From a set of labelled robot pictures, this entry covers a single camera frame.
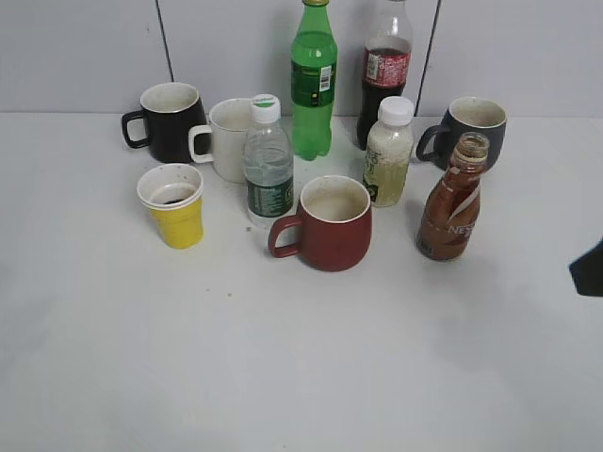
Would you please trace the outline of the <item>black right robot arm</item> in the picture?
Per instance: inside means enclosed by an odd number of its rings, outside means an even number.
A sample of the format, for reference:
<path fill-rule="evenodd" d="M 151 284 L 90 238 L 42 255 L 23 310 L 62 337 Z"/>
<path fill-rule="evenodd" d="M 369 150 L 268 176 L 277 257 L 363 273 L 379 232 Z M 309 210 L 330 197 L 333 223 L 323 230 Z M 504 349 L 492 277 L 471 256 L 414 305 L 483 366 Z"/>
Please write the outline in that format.
<path fill-rule="evenodd" d="M 603 297 L 603 240 L 569 266 L 577 292 L 586 297 Z"/>

